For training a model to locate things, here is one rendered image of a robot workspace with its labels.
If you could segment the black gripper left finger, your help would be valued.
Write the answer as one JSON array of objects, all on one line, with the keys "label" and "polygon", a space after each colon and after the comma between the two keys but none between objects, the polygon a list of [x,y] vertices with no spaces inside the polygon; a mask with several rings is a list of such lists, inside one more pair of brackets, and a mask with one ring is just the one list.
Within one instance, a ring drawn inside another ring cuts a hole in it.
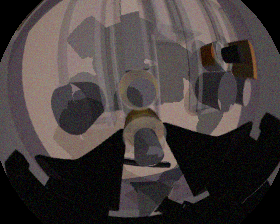
[{"label": "black gripper left finger", "polygon": [[79,159],[35,155],[35,160],[48,177],[76,186],[92,196],[93,200],[108,206],[111,212],[119,212],[125,153],[123,135],[123,129],[119,129]]}]

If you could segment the brown rectangular block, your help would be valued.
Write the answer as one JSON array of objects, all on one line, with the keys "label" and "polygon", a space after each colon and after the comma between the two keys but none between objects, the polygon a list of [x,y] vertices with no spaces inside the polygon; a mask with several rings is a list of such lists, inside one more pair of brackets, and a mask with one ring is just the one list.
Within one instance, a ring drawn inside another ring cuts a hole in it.
[{"label": "brown rectangular block", "polygon": [[248,79],[257,80],[257,65],[256,65],[256,55],[254,55],[254,49],[253,44],[250,44],[249,40],[240,40],[240,41],[230,41],[228,43],[229,47],[230,45],[238,45],[240,44],[240,47],[244,49],[244,59],[245,63],[233,63],[232,65],[232,75],[234,77],[248,77]]}]

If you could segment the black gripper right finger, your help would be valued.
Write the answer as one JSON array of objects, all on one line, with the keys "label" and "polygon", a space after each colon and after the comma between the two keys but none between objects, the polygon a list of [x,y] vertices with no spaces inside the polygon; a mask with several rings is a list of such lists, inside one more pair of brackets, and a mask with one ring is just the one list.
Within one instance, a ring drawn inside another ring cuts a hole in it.
[{"label": "black gripper right finger", "polygon": [[167,144],[183,172],[193,196],[204,193],[205,188],[217,175],[218,169],[225,163],[230,149],[250,136],[253,121],[240,125],[221,136],[209,136],[189,131],[165,121]]}]

